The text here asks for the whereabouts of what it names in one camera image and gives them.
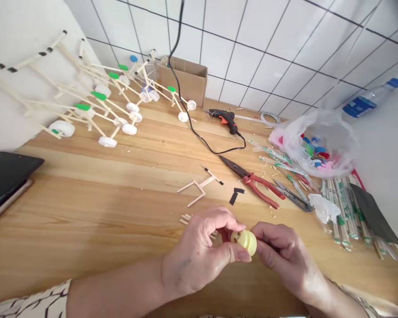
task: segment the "smartphone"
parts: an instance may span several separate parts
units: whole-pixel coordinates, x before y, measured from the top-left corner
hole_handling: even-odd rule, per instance
[[[30,175],[44,160],[10,152],[0,152],[0,215],[33,183]]]

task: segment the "black phone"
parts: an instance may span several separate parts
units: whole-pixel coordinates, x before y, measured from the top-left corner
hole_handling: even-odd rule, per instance
[[[44,159],[0,152],[0,206],[27,183]]]

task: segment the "plastic bag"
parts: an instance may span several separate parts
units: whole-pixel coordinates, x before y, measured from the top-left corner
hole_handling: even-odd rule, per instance
[[[305,151],[305,141],[301,135],[305,132],[311,139],[318,138],[332,161],[331,169],[319,170]],[[333,110],[317,110],[302,115],[296,120],[278,125],[268,140],[285,152],[292,161],[309,175],[319,178],[335,178],[349,174],[355,167],[360,144],[352,127],[342,121],[341,114]]]
[[[329,220],[336,223],[336,216],[341,213],[341,209],[336,204],[323,198],[320,194],[310,193],[308,199],[315,209],[315,215],[322,223],[327,224]]]

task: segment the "bottle label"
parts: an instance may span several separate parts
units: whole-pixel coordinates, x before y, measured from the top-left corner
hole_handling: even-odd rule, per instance
[[[373,110],[376,108],[377,105],[372,101],[364,98],[362,96],[358,96],[352,102],[345,105],[342,109],[346,112],[349,116],[359,118],[365,113]]]

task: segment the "scissors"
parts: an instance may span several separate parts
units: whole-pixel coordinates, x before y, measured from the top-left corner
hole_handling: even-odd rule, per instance
[[[264,186],[269,188],[272,192],[274,192],[280,199],[284,200],[284,199],[286,199],[286,196],[280,189],[278,189],[274,184],[269,183],[267,180],[257,177],[256,175],[253,174],[253,172],[247,172],[245,169],[238,166],[233,161],[230,161],[227,158],[224,158],[223,156],[219,156],[219,157],[221,158],[222,161],[225,162],[226,165],[229,166],[229,168],[231,170],[236,172],[242,178],[243,184],[249,186],[249,188],[251,188],[252,191],[261,200],[263,200],[265,203],[271,205],[275,209],[280,208],[280,206],[277,202],[273,201],[272,199],[267,197],[265,194],[263,194],[260,190],[258,190],[258,188],[255,186],[255,184],[251,181],[257,181],[257,182],[263,184]]]
[[[275,184],[273,184],[273,185],[281,192],[284,192],[284,194],[288,197],[289,200],[291,200],[293,203],[295,203],[297,206],[299,206],[305,212],[313,211],[313,207],[309,204],[308,201],[305,201],[302,198],[298,197],[295,193],[293,193],[288,188],[286,188],[286,186],[283,183],[281,183],[275,179],[273,179],[273,180],[277,183],[278,186],[276,186]]]

